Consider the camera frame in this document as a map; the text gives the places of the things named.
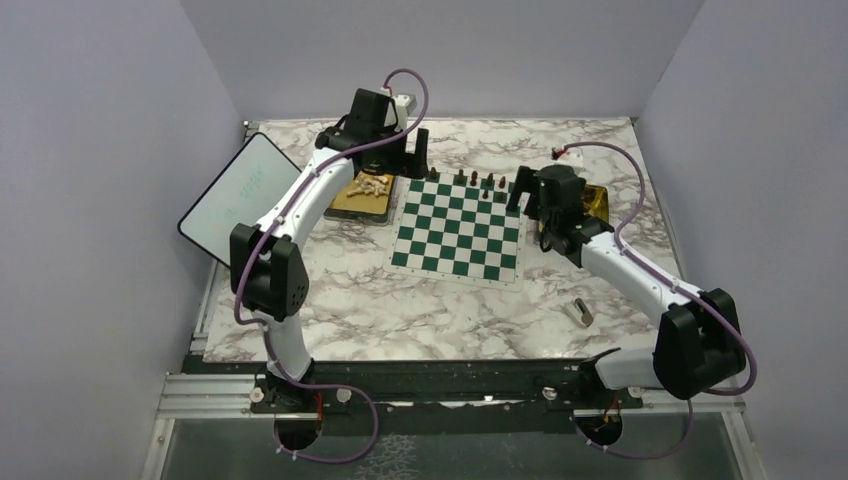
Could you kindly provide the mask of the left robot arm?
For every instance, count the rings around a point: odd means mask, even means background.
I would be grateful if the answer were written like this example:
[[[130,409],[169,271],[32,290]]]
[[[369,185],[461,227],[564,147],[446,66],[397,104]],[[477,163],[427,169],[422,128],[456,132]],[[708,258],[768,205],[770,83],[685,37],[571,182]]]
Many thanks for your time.
[[[315,387],[307,377],[313,359],[299,318],[310,287],[302,255],[306,240],[359,173],[411,179],[428,173],[427,130],[413,152],[406,150],[407,136],[426,111],[414,95],[395,94],[388,86],[358,89],[350,111],[318,134],[312,157],[282,198],[253,224],[239,223],[230,233],[234,319],[260,328],[267,371],[280,379],[276,396],[290,410],[309,406]]]

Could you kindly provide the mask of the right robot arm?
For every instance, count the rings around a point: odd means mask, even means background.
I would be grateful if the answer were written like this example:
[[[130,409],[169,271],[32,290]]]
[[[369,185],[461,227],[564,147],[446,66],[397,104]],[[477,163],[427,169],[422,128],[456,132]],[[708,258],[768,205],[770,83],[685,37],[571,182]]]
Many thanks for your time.
[[[608,282],[657,325],[651,348],[613,348],[583,361],[579,398],[600,407],[618,390],[638,387],[689,400],[751,369],[733,298],[682,282],[632,249],[609,223],[585,212],[585,184],[569,166],[522,166],[507,202],[508,211],[539,222],[543,251]]]

